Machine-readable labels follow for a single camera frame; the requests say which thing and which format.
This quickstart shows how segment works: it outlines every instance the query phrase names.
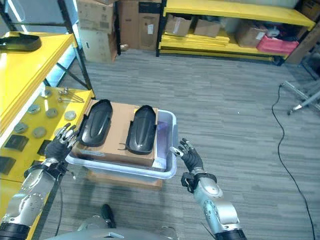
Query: yellow shelving unit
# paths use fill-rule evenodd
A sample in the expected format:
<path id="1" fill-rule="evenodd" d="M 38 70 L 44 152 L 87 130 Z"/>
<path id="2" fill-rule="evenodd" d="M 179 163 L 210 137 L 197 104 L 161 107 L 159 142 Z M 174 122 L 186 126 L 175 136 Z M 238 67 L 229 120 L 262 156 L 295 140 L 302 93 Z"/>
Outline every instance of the yellow shelving unit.
<path id="1" fill-rule="evenodd" d="M 309 30 L 315 26 L 315 22 L 295 9 L 218 0 L 167 0 L 163 9 L 164 18 L 166 14 L 209 15 L 269 21 L 303 26 Z M 228 35 L 228 37 L 230 40 L 226 44 L 225 42 L 219 42 L 218 39 L 215 39 L 215 41 L 210 41 L 208 37 L 201 39 L 201 36 L 195 36 L 192 33 L 189 33 L 186 37 L 172 37 L 163 31 L 157 56 L 159 53 L 170 53 L 267 61 L 272 61 L 273 56 L 280 56 L 283 59 L 288 57 L 287 54 L 283 53 L 262 52 L 255 47 L 240 47 L 233 35 Z"/>
<path id="2" fill-rule="evenodd" d="M 16 35 L 17 32 L 8 32 L 5 36 Z M 44 81 L 48 73 L 58 62 L 64 52 L 72 45 L 77 48 L 74 34 L 56 34 L 44 32 L 29 32 L 40 37 L 41 47 L 32 52 L 22 51 L 0 51 L 0 137 L 7 136 L 10 126 L 16 116 L 20 116 L 22 107 L 31 99 L 35 90 Z M 44 140 L 52 140 L 55 130 L 63 127 L 66 123 L 75 124 L 79 127 L 83 115 L 90 100 L 94 97 L 92 90 L 69 89 L 68 95 L 59 95 L 63 88 L 46 87 L 51 91 L 47 98 L 38 96 L 33 104 L 40 106 L 40 112 L 36 114 L 25 113 L 20 122 L 28 125 L 26 132 L 19 134 L 28 138 L 27 144 L 22 152 L 5 148 L 6 142 L 14 132 L 10 133 L 0 148 L 0 155 L 15 159 L 14 165 L 8 174 L 0 173 L 0 218 L 2 218 L 8 207 L 11 197 L 16 194 L 24 181 L 24 172 L 34 161 L 43 161 L 44 156 L 38 154 Z M 71 101 L 58 101 L 58 98 Z M 46 116 L 46 111 L 55 108 L 58 115 L 53 118 Z M 72 121 L 65 119 L 67 111 L 74 111 L 76 118 Z M 35 138 L 32 131 L 37 127 L 46 129 L 45 136 Z M 37 227 L 40 215 L 32 225 L 28 240 Z"/>
<path id="3" fill-rule="evenodd" d="M 28 138 L 28 142 L 24 146 L 23 151 L 5 148 L 6 143 L 4 143 L 0 148 L 1 156 L 11 157 L 16 160 L 8 175 L 0 173 L 0 179 L 22 183 L 25 179 L 24 171 L 31 166 L 33 161 L 45 160 L 44 156 L 37 154 L 43 141 L 54 139 L 55 130 L 62 128 L 67 123 L 71 123 L 72 125 L 75 124 L 79 127 L 85 110 L 93 97 L 93 92 L 91 90 L 69 89 L 70 93 L 68 96 L 61 96 L 58 92 L 59 90 L 63 90 L 63 88 L 46 87 L 46 89 L 52 92 L 51 96 L 48 98 L 38 96 L 33 103 L 40 106 L 40 112 L 36 114 L 30 114 L 27 112 L 20 120 L 21 123 L 25 123 L 28 126 L 25 133 L 19 134 Z M 63 99 L 71 99 L 71 93 L 82 98 L 83 102 L 58 102 L 59 97 L 62 97 Z M 58 115 L 56 117 L 48 118 L 46 116 L 46 111 L 50 108 L 55 108 L 57 110 Z M 75 111 L 76 118 L 72 121 L 67 121 L 64 117 L 65 112 L 67 111 Z M 44 137 L 35 138 L 33 136 L 32 131 L 37 127 L 44 127 L 46 129 Z"/>
<path id="4" fill-rule="evenodd" d="M 40 36 L 41 47 L 36 51 L 0 51 L 0 136 L 67 48 L 77 46 L 73 34 L 28 34 Z"/>
<path id="5" fill-rule="evenodd" d="M 295 9 L 215 0 L 168 0 L 163 15 L 167 13 L 271 21 L 304 26 L 309 30 L 316 24 Z"/>

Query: stacked cardboard boxes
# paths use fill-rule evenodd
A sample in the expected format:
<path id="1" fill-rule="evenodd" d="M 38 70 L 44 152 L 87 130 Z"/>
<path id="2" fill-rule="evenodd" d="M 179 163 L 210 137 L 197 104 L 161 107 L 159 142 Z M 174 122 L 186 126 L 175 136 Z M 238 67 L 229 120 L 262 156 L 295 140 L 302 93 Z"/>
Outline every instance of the stacked cardboard boxes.
<path id="1" fill-rule="evenodd" d="M 161 0 L 120 0 L 120 39 L 132 49 L 155 50 Z"/>
<path id="2" fill-rule="evenodd" d="M 77 0 L 79 35 L 87 61 L 112 63 L 117 56 L 114 32 L 116 0 Z"/>

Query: white plastic tray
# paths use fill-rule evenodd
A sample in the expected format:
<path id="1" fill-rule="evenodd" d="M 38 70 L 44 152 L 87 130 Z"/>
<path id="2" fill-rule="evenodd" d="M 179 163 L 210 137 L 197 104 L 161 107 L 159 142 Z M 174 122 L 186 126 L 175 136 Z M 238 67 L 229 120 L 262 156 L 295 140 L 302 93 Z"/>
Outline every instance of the white plastic tray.
<path id="1" fill-rule="evenodd" d="M 166 110 L 158 110 L 158 123 L 166 123 L 168 128 L 171 131 L 168 131 L 168 136 L 166 139 L 167 145 L 158 145 L 157 141 L 157 153 L 159 155 L 160 152 L 165 152 L 166 154 L 166 168 L 163 172 L 153 169 L 143 169 L 143 168 L 137 168 L 127 165 L 119 165 L 119 164 L 113 164 L 111 162 L 103 162 L 96 159 L 81 159 L 77 158 L 72 153 L 70 153 L 66 157 L 66 161 L 73 165 L 79 165 L 84 166 L 93 172 L 96 173 L 107 173 L 109 171 L 112 172 L 120 172 L 123 174 L 127 174 L 128 177 L 130 175 L 139 175 L 139 176 L 145 176 L 149 178 L 156 178 L 156 179 L 170 179 L 172 178 L 177 171 L 177 160 L 176 156 L 169 151 L 169 147 L 176 146 L 178 143 L 178 126 L 177 126 L 177 119 L 176 116 Z"/>

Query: black cable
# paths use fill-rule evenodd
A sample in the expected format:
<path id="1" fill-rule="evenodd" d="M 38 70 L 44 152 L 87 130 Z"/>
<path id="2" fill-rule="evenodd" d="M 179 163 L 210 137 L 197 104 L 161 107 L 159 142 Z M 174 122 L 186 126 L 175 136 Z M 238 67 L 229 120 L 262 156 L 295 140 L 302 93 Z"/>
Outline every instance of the black cable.
<path id="1" fill-rule="evenodd" d="M 58 232 L 59 232 L 59 228 L 60 228 L 60 225 L 61 225 L 61 220 L 62 220 L 62 212 L 63 212 L 63 208 L 64 208 L 64 202 L 63 202 L 63 194 L 62 194 L 62 188 L 61 188 L 61 184 L 60 184 L 60 177 L 62 176 L 62 174 L 60 174 L 56 180 L 56 182 L 58 183 L 58 186 L 59 186 L 59 191 L 60 191 L 60 217 L 59 217 L 59 222 L 58 222 L 58 226 L 56 228 L 56 231 L 55 231 L 55 235 L 54 236 L 57 236 L 58 235 Z"/>
<path id="2" fill-rule="evenodd" d="M 303 198 L 303 201 L 304 201 L 304 204 L 305 204 L 305 208 L 306 208 L 306 212 L 308 213 L 308 216 L 309 216 L 309 219 L 310 219 L 310 223 L 311 223 L 311 227 L 312 227 L 313 240 L 316 240 L 315 227 L 314 227 L 314 223 L 313 223 L 313 221 L 312 221 L 312 218 L 311 218 L 311 215 L 310 215 L 310 212 L 309 212 L 308 202 L 307 202 L 305 196 L 303 195 L 303 193 L 301 192 L 301 190 L 300 190 L 300 188 L 299 188 L 299 186 L 298 186 L 298 184 L 297 184 L 294 176 L 292 176 L 291 172 L 288 170 L 288 168 L 286 167 L 286 165 L 284 164 L 284 162 L 282 161 L 281 156 L 280 156 L 280 145 L 281 145 L 282 141 L 283 141 L 284 138 L 285 138 L 285 129 L 284 129 L 284 127 L 281 125 L 281 123 L 279 122 L 277 116 L 275 115 L 274 106 L 277 105 L 278 102 L 279 102 L 279 100 L 280 100 L 280 88 L 281 88 L 281 87 L 282 87 L 282 85 L 279 86 L 279 88 L 278 88 L 278 98 L 277 98 L 277 100 L 275 101 L 275 103 L 274 103 L 274 104 L 272 105 L 272 107 L 271 107 L 272 114 L 273 114 L 275 120 L 277 121 L 277 123 L 279 124 L 279 126 L 280 126 L 280 128 L 281 128 L 281 130 L 282 130 L 282 137 L 281 137 L 281 140 L 280 140 L 279 143 L 278 143 L 278 148 L 277 148 L 277 149 L 278 149 L 278 157 L 279 157 L 279 160 L 280 160 L 282 166 L 284 167 L 284 169 L 287 171 L 287 173 L 288 173 L 288 174 L 290 175 L 290 177 L 292 178 L 292 180 L 293 180 L 296 188 L 298 189 L 301 197 Z"/>

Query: black shoe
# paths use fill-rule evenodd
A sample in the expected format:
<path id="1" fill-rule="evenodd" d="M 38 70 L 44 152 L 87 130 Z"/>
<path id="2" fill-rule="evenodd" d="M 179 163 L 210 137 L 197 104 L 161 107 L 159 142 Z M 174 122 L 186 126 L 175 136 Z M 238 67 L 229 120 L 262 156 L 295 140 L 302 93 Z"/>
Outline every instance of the black shoe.
<path id="1" fill-rule="evenodd" d="M 111 207 L 108 204 L 103 204 L 101 207 L 101 216 L 104 220 L 108 220 L 108 227 L 111 229 L 116 228 L 116 222 L 114 213 L 112 212 Z"/>

